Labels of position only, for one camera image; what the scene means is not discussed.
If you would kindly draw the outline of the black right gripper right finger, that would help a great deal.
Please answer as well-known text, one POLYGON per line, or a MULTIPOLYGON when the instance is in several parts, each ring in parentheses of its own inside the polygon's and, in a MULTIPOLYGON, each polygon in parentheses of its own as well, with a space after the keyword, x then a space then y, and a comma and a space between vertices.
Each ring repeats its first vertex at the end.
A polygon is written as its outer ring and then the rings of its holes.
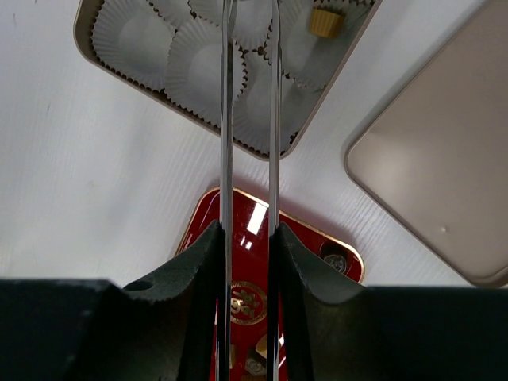
POLYGON ((313 254, 282 223, 273 243, 290 380, 393 380, 368 290, 313 254))

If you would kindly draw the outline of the steel tongs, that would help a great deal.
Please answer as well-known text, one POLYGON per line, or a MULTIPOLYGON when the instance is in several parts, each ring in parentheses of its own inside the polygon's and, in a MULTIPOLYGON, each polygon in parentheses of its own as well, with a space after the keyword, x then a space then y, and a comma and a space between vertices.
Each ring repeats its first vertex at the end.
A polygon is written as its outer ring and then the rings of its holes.
POLYGON ((230 300, 233 272, 233 187, 244 182, 254 169, 264 165, 269 175, 267 249, 267 379, 279 378, 279 280, 275 259, 276 232, 279 227, 279 161, 281 112, 280 2, 271 2, 272 66, 269 160, 262 161, 233 145, 233 30, 237 2, 224 1, 221 25, 221 174, 220 223, 224 241, 224 275, 219 283, 215 379, 229 380, 230 300))

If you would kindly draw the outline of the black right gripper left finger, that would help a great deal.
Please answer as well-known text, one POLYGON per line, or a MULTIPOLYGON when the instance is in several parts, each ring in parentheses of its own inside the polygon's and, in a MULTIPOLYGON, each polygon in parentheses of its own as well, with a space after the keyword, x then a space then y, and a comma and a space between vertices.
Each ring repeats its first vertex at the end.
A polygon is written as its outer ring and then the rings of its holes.
POLYGON ((69 380, 207 380, 214 348, 222 231, 211 222, 186 250, 89 312, 69 380))

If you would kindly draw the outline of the gold fluted cup chocolate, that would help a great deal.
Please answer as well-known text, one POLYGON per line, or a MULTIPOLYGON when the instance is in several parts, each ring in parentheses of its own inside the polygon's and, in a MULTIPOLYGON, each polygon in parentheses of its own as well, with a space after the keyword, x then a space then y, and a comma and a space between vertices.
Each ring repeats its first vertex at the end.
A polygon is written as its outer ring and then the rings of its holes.
POLYGON ((313 8, 310 13, 309 31, 317 37, 338 37, 345 23, 345 16, 331 10, 313 8))

